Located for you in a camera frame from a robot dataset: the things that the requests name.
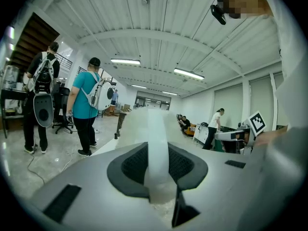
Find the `teal t-shirt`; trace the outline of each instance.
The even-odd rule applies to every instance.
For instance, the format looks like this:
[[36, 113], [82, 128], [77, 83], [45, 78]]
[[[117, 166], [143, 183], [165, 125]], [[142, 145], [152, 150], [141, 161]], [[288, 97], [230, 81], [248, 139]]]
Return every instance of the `teal t-shirt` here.
[[73, 116], [75, 118], [89, 119], [97, 116], [98, 110], [90, 106], [86, 95], [81, 90], [83, 88], [89, 94], [95, 84], [96, 81], [89, 72], [81, 72], [75, 78], [73, 87], [80, 89], [73, 106]]

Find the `black cap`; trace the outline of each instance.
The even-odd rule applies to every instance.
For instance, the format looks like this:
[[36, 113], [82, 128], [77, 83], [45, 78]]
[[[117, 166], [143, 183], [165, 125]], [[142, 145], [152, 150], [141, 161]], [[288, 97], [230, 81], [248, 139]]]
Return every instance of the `black cap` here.
[[95, 67], [99, 67], [101, 65], [101, 61], [97, 57], [92, 57], [89, 61], [89, 64], [92, 64]]
[[219, 7], [223, 10], [223, 12], [227, 13], [231, 18], [238, 19], [241, 17], [239, 13], [232, 13], [232, 11], [229, 9], [228, 0], [217, 0], [217, 2], [219, 3]]
[[57, 50], [59, 49], [59, 44], [57, 42], [52, 42], [49, 46], [49, 48], [54, 51], [57, 52]]

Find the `ceiling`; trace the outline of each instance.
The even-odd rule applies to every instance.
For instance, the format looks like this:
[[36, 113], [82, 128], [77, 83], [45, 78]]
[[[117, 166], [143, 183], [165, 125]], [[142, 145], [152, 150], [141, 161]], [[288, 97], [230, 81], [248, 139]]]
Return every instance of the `ceiling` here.
[[[216, 0], [30, 0], [123, 84], [189, 96], [279, 61], [271, 18], [230, 19]], [[139, 59], [141, 66], [111, 58]], [[181, 68], [202, 81], [175, 74]]]

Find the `black pants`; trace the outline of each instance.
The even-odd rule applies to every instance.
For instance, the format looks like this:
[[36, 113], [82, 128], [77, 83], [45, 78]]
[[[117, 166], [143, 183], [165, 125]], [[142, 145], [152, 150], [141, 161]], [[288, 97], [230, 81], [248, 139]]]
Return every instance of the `black pants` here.
[[[34, 145], [34, 126], [38, 125], [38, 121], [34, 115], [33, 109], [34, 93], [30, 93], [28, 99], [24, 105], [24, 135], [25, 135], [25, 147], [30, 149]], [[46, 128], [38, 126], [39, 145], [42, 149], [46, 149], [48, 146], [46, 137]]]
[[88, 153], [90, 150], [90, 144], [95, 144], [95, 132], [93, 123], [95, 117], [90, 119], [79, 119], [74, 117], [74, 124], [78, 130], [78, 136], [82, 146], [82, 150]]
[[204, 144], [202, 149], [206, 149], [206, 150], [211, 149], [211, 143], [214, 139], [214, 135], [215, 135], [216, 131], [217, 131], [216, 128], [208, 127], [208, 137], [207, 137], [205, 144]]
[[184, 125], [182, 125], [182, 126], [181, 126], [181, 130], [182, 130], [182, 132], [184, 132], [184, 130], [188, 129], [188, 127], [189, 127], [189, 126], [187, 126], [187, 125], [185, 125], [185, 126], [184, 126]]

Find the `fluorescent light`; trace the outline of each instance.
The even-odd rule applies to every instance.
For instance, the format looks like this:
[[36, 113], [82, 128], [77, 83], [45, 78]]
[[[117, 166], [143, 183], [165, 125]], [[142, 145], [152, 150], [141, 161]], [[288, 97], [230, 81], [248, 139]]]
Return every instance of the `fluorescent light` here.
[[9, 27], [8, 36], [9, 36], [11, 39], [14, 39], [14, 27], [12, 27], [12, 26]]
[[167, 92], [167, 91], [163, 91], [163, 93], [166, 93], [166, 94], [171, 94], [171, 95], [177, 95], [176, 93]]
[[140, 65], [139, 60], [130, 60], [130, 59], [110, 59], [113, 63], [119, 63], [119, 64], [136, 64]]
[[192, 72], [185, 71], [185, 70], [179, 69], [179, 68], [175, 68], [174, 72], [176, 72], [178, 74], [182, 74], [182, 75], [187, 75], [187, 76], [190, 76], [190, 77], [193, 77], [193, 78], [196, 78], [196, 79], [204, 79], [204, 76], [197, 75], [197, 74], [194, 74]]
[[142, 86], [137, 86], [137, 85], [132, 85], [132, 86], [147, 89], [146, 87], [142, 87]]

